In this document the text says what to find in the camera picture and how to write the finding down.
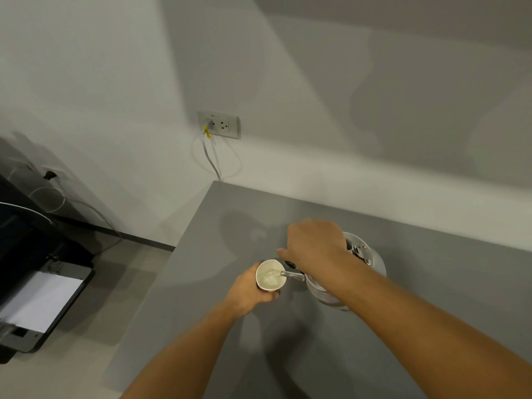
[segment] forearm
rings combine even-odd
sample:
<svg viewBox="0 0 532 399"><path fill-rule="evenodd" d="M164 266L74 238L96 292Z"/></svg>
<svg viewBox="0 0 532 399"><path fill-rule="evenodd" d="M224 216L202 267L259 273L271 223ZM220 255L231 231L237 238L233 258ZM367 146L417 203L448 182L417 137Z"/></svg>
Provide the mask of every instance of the forearm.
<svg viewBox="0 0 532 399"><path fill-rule="evenodd" d="M201 398L237 317L231 305L217 305L198 325L156 355L122 398Z"/></svg>
<svg viewBox="0 0 532 399"><path fill-rule="evenodd" d="M382 339L431 398L529 397L532 368L351 255L316 275Z"/></svg>

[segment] person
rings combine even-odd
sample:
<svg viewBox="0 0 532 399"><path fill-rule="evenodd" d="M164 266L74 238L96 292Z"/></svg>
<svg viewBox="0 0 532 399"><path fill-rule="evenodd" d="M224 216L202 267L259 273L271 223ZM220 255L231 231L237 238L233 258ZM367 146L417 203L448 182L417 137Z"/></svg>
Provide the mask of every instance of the person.
<svg viewBox="0 0 532 399"><path fill-rule="evenodd" d="M429 398L532 397L530 364L363 264L345 249L335 223L305 220L290 225L287 248L277 254L366 322ZM240 275L198 325L156 355L122 399L201 398L233 323L279 295L257 288L258 266Z"/></svg>

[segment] person's left hand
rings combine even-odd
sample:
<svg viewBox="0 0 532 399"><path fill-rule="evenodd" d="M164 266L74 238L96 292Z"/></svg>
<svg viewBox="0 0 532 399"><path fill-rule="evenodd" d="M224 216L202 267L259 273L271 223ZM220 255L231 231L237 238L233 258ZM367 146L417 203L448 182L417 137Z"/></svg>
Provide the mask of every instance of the person's left hand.
<svg viewBox="0 0 532 399"><path fill-rule="evenodd" d="M249 313L259 302L273 301L279 296L277 291L268 293L257 287L255 273L260 264L261 262L255 263L239 275L223 300L238 318Z"/></svg>

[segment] hand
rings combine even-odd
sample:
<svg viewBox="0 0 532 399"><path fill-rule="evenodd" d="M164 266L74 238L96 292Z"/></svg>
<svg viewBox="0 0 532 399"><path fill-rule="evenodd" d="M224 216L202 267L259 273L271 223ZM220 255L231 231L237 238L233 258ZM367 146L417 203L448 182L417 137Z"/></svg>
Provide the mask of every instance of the hand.
<svg viewBox="0 0 532 399"><path fill-rule="evenodd" d="M287 246L288 249L277 249L277 255L313 277L316 270L331 263L331 258L349 252L344 233L337 224L312 219L288 227Z"/></svg>
<svg viewBox="0 0 532 399"><path fill-rule="evenodd" d="M227 293L225 300L223 300L225 304L235 311L237 318L251 312L259 302L273 301L279 296L277 291L267 293L257 287L255 273L260 264L261 262L255 263L239 275Z"/></svg>

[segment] black plug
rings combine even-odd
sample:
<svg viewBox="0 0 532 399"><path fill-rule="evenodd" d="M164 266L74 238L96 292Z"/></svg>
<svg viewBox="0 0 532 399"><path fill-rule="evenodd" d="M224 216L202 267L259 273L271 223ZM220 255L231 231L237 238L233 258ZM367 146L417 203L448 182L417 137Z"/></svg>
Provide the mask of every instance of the black plug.
<svg viewBox="0 0 532 399"><path fill-rule="evenodd" d="M46 171L43 178L46 180L54 179L57 178L57 174L54 171Z"/></svg>

